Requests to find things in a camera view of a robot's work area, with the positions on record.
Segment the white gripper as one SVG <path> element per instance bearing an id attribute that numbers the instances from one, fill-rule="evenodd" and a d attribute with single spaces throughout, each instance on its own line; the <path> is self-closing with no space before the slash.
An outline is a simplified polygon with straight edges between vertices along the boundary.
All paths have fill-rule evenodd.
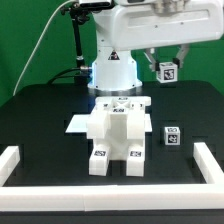
<path id="1" fill-rule="evenodd" d="M 223 0 L 189 0 L 173 12 L 157 9 L 152 3 L 117 5 L 112 10 L 110 44 L 116 50 L 145 49 L 153 72 L 159 61 L 153 47 L 182 44 L 173 58 L 177 69 L 183 67 L 188 43 L 220 39 L 223 35 Z"/>

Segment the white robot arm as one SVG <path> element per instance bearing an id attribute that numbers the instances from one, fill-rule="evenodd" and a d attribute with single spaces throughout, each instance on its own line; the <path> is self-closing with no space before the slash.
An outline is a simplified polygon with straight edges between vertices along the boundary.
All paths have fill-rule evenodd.
<path id="1" fill-rule="evenodd" d="M 159 80 L 172 82 L 191 43 L 224 35 L 224 0 L 115 0 L 93 17 L 97 57 L 88 87 L 109 94 L 142 85 L 133 50 L 143 49 Z"/>

